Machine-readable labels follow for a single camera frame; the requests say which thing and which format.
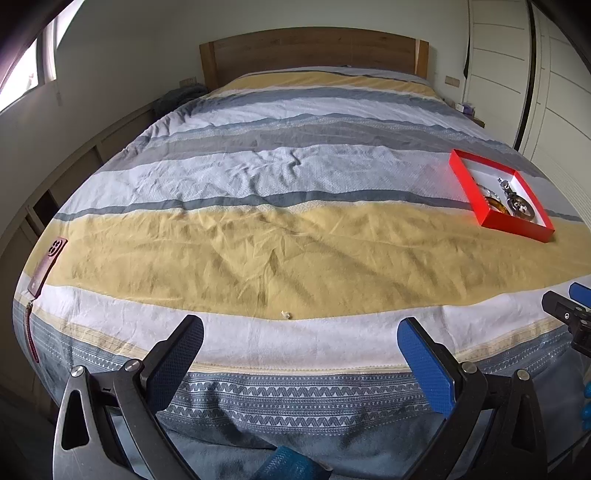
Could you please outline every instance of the gray stripe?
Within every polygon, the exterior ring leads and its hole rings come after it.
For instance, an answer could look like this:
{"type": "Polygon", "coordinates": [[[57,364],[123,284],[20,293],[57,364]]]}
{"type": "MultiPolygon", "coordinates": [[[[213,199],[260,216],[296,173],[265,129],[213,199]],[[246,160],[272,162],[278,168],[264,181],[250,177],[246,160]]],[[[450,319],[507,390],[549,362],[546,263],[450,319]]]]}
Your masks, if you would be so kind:
{"type": "Polygon", "coordinates": [[[447,153],[453,148],[499,161],[534,177],[543,173],[515,150],[495,141],[481,140],[468,134],[439,126],[420,126],[408,122],[380,121],[360,117],[330,115],[317,123],[318,117],[305,116],[265,122],[250,122],[245,129],[217,128],[217,135],[204,136],[201,131],[179,132],[170,137],[138,138],[126,150],[108,162],[100,171],[127,170],[163,160],[186,158],[215,153],[240,151],[269,151],[278,147],[303,148],[311,145],[371,145],[392,150],[422,150],[447,153]]]}
{"type": "Polygon", "coordinates": [[[563,218],[564,220],[569,220],[571,222],[583,223],[583,219],[578,215],[569,215],[568,213],[558,213],[558,212],[554,212],[554,211],[548,210],[548,209],[544,209],[544,210],[546,210],[546,214],[548,214],[548,216],[550,216],[550,217],[563,218]]]}
{"type": "Polygon", "coordinates": [[[429,112],[464,118],[464,115],[438,99],[419,98],[403,93],[379,92],[375,90],[345,89],[337,87],[314,87],[309,89],[281,89],[266,92],[247,92],[221,98],[198,98],[186,103],[176,111],[180,115],[192,116],[222,108],[236,108],[253,103],[281,102],[293,99],[332,98],[348,100],[371,100],[381,103],[396,103],[425,109],[429,112]]]}
{"type": "MultiPolygon", "coordinates": [[[[62,213],[55,215],[57,220],[68,222],[84,215],[108,215],[135,212],[137,210],[169,210],[173,208],[183,209],[185,211],[197,210],[200,208],[212,206],[260,206],[271,205],[274,207],[292,207],[300,203],[312,202],[314,200],[322,202],[385,202],[400,201],[427,205],[432,207],[446,207],[462,210],[471,210],[468,202],[459,200],[450,200],[442,198],[433,198],[420,196],[411,192],[400,190],[358,190],[355,192],[329,193],[318,190],[312,192],[289,192],[269,196],[249,195],[244,198],[234,197],[212,197],[208,199],[195,199],[183,202],[178,199],[165,200],[163,202],[145,202],[133,203],[126,206],[108,206],[104,208],[88,208],[76,213],[62,213]]],[[[580,218],[574,218],[570,215],[562,215],[547,211],[549,215],[568,218],[570,220],[582,221],[580,218]]]]}

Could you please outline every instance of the blue gripper pad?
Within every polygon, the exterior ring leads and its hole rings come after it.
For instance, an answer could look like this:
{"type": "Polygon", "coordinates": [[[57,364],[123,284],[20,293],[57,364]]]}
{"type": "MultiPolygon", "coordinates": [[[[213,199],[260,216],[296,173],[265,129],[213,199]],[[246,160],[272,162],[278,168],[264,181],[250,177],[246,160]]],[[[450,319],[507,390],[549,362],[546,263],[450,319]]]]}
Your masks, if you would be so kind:
{"type": "Polygon", "coordinates": [[[328,480],[331,473],[290,448],[277,447],[251,480],[328,480]]]}
{"type": "Polygon", "coordinates": [[[580,283],[573,283],[569,288],[569,296],[581,305],[591,309],[591,288],[587,288],[580,283]]]}
{"type": "Polygon", "coordinates": [[[431,409],[448,418],[456,404],[452,378],[407,319],[400,322],[397,338],[398,347],[423,389],[431,409]]]}
{"type": "Polygon", "coordinates": [[[146,403],[153,414],[170,405],[203,344],[203,335],[202,320],[187,315],[166,340],[170,348],[146,382],[146,403]]]}

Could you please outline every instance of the white wardrobe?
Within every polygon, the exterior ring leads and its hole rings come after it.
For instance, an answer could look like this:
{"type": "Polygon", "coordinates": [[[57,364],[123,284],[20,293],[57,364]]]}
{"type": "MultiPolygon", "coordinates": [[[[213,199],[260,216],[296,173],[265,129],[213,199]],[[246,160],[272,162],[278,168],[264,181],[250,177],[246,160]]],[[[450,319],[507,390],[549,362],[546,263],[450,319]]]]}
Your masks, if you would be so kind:
{"type": "Polygon", "coordinates": [[[529,111],[531,25],[525,0],[469,0],[470,64],[464,101],[487,132],[519,151],[591,228],[591,74],[560,29],[532,7],[535,70],[529,111]]]}

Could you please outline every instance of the window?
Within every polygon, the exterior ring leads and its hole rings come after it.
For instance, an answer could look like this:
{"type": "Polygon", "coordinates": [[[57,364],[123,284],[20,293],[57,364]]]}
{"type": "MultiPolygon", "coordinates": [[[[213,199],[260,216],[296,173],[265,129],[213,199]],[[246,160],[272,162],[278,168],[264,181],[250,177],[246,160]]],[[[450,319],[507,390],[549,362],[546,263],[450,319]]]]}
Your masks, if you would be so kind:
{"type": "Polygon", "coordinates": [[[33,42],[18,61],[0,90],[0,111],[13,103],[27,90],[36,87],[37,78],[37,40],[33,42]]]}
{"type": "Polygon", "coordinates": [[[57,78],[55,53],[84,0],[73,0],[45,27],[0,85],[0,111],[28,90],[57,78]]]}

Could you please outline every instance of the white stripe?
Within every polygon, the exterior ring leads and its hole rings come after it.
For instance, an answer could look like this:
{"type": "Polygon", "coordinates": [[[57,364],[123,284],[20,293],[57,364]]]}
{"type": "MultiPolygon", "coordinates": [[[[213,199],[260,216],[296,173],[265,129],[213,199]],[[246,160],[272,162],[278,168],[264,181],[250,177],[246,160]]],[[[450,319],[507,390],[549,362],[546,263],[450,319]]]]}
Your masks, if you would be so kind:
{"type": "MultiPolygon", "coordinates": [[[[448,153],[370,145],[281,147],[164,160],[129,170],[100,171],[60,211],[77,213],[89,208],[170,199],[187,202],[216,196],[244,198],[252,194],[268,196],[312,190],[329,193],[400,190],[467,202],[448,160],[448,153]],[[255,188],[252,178],[257,180],[255,188]]],[[[550,181],[527,176],[527,182],[545,208],[577,215],[550,181]]]]}
{"type": "Polygon", "coordinates": [[[482,140],[492,137],[474,122],[460,116],[442,115],[416,106],[400,103],[378,102],[377,100],[356,100],[349,98],[294,98],[273,102],[253,103],[242,106],[228,106],[209,112],[196,112],[192,115],[170,116],[167,134],[222,125],[254,122],[264,118],[284,119],[308,113],[310,115],[354,115],[378,120],[395,120],[417,125],[440,125],[443,128],[466,133],[482,140]]]}
{"type": "MultiPolygon", "coordinates": [[[[591,285],[591,275],[575,279],[591,285]]],[[[23,274],[17,293],[25,294],[23,274]]],[[[205,328],[197,361],[203,365],[256,371],[322,373],[376,367],[392,371],[406,363],[397,346],[400,320],[415,316],[431,337],[452,353],[473,351],[548,317],[542,295],[562,295],[572,282],[539,290],[507,293],[471,306],[425,307],[355,316],[309,320],[264,320],[204,312],[187,312],[118,300],[76,287],[45,285],[34,312],[98,330],[145,351],[163,340],[186,314],[199,315],[205,328]]]]}

